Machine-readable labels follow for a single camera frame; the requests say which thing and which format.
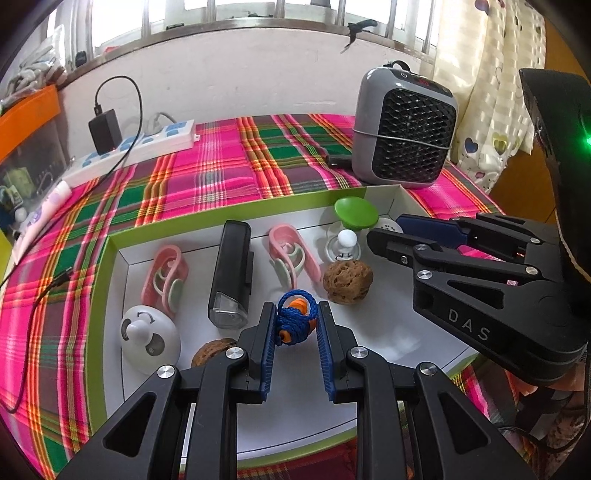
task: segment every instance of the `curtain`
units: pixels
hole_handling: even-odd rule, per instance
[[[544,17],[524,0],[443,0],[433,79],[459,108],[451,161],[490,192],[507,160],[531,152],[519,69],[544,68]]]

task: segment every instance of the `black power adapter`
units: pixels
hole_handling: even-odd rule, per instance
[[[121,145],[123,137],[115,110],[111,109],[103,113],[102,108],[97,104],[95,114],[96,117],[88,122],[88,128],[95,143],[96,152],[104,155]]]

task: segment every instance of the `plaid tablecloth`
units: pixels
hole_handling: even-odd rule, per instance
[[[243,117],[197,126],[192,150],[117,171],[73,209],[25,259],[9,281],[0,310],[0,395],[13,404],[23,368],[25,398],[14,415],[0,412],[25,455],[53,479],[93,433],[85,388],[90,293],[106,237],[113,232],[240,202],[324,189],[357,187],[345,171],[330,170],[325,152],[346,154],[353,118],[336,115]],[[64,208],[94,185],[74,192]],[[453,166],[437,183],[411,194],[432,216],[473,216],[497,207]],[[67,267],[74,277],[46,297],[34,317],[24,365],[27,320],[33,301]],[[503,370],[477,362],[454,379],[491,420],[510,421],[515,394]],[[355,443],[318,455],[241,472],[244,478],[353,478]]]

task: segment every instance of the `portable heater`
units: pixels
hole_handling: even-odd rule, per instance
[[[433,184],[452,146],[457,103],[444,86],[388,66],[363,78],[352,167],[370,184]]]

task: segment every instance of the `orange container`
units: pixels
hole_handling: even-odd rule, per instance
[[[55,85],[39,90],[0,116],[0,164],[33,132],[61,112]]]

